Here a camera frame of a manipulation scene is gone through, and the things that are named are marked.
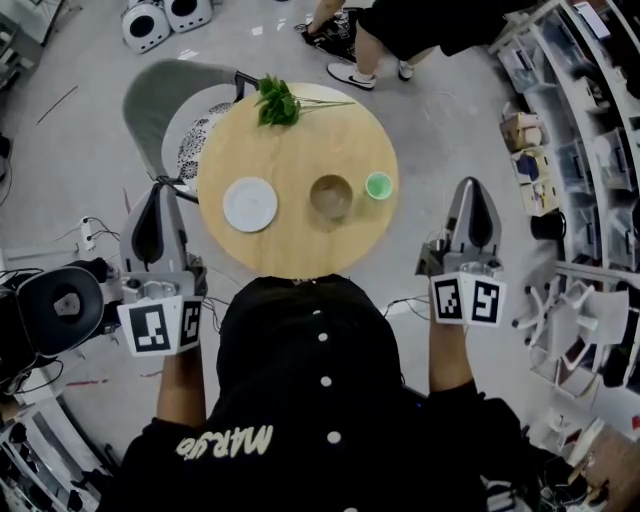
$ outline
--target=white sneaker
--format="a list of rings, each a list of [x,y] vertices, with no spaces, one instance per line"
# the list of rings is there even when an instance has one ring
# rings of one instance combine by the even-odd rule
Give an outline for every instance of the white sneaker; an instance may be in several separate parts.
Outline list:
[[[414,66],[409,65],[408,62],[404,60],[398,61],[398,78],[403,82],[408,82],[413,76],[414,69]]]
[[[375,75],[366,76],[361,74],[355,64],[329,64],[327,73],[336,80],[359,87],[365,91],[372,90],[376,85]]]

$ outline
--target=black shirt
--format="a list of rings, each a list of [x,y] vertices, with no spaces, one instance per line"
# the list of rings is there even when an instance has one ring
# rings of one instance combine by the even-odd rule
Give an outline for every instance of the black shirt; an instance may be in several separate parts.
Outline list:
[[[473,383],[408,391],[391,327],[346,279],[252,282],[217,370],[206,423],[152,421],[99,510],[473,511],[488,510],[488,481],[510,496],[531,484],[506,404]]]

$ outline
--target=gray floor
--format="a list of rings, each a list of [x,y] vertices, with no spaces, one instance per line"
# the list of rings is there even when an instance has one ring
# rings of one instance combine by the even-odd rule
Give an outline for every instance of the gray floor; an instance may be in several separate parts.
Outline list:
[[[174,35],[142,56],[124,45],[119,32],[125,3],[83,0],[84,10],[61,21],[61,31],[52,37],[40,67],[11,97],[2,131],[14,139],[14,176],[11,193],[0,208],[1,247],[51,240],[83,215],[100,217],[116,231],[122,227],[123,189],[133,202],[150,181],[120,105],[127,85],[150,62],[190,52],[187,55],[194,60],[227,64],[258,77],[269,72],[288,81],[335,87],[361,101],[382,122],[394,144],[401,177],[400,200],[387,234],[343,274],[362,286],[380,308],[394,299],[426,293],[427,281],[413,275],[420,245],[440,229],[459,180],[478,177],[502,218],[501,256],[510,289],[503,327],[469,330],[473,370],[479,387],[489,396],[507,400],[525,422],[546,406],[550,389],[528,372],[522,336],[509,324],[526,304],[523,283],[548,264],[552,252],[529,235],[498,130],[502,109],[513,92],[484,50],[470,49],[453,58],[437,51],[409,83],[396,78],[389,57],[379,71],[376,90],[365,92],[331,79],[325,72],[331,57],[303,45],[293,31],[312,12],[315,0],[225,0],[216,7],[210,24]],[[78,89],[36,125],[74,86]],[[230,299],[238,290],[233,281],[246,284],[253,274],[207,234],[196,207],[183,205],[183,213],[190,250],[223,272],[210,272],[211,294]],[[96,254],[110,257],[117,251],[117,245],[103,237]],[[391,323],[407,383],[426,392],[427,323],[410,312],[394,315]],[[217,343],[207,323],[203,347],[209,407],[218,389]],[[97,383],[69,387],[64,398],[98,444],[112,443],[122,454],[154,413],[159,376],[149,375],[160,369],[161,361],[134,359],[124,344],[106,339],[92,341],[87,350],[91,353],[87,361],[64,378]]]

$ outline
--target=round wooden table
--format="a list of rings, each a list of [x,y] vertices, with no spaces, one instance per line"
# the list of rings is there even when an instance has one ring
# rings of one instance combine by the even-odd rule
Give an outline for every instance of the round wooden table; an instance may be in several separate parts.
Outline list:
[[[335,89],[290,84],[295,96],[354,101]],[[198,169],[198,200],[209,232],[234,258],[261,275],[313,279],[339,272],[364,256],[385,232],[398,197],[398,164],[384,129],[360,103],[303,115],[290,127],[258,126],[258,93],[237,103],[215,126]],[[387,173],[393,194],[370,198],[367,176]],[[313,183],[326,174],[345,178],[353,189],[349,213],[338,221],[311,206]],[[258,233],[242,233],[225,219],[223,197],[239,178],[268,181],[278,196],[273,222]]]

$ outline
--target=white plate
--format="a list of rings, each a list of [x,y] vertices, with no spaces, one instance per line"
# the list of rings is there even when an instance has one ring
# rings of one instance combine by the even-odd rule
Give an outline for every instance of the white plate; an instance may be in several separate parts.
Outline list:
[[[255,233],[266,228],[278,210],[275,190],[260,178],[241,178],[225,192],[224,216],[238,231]]]

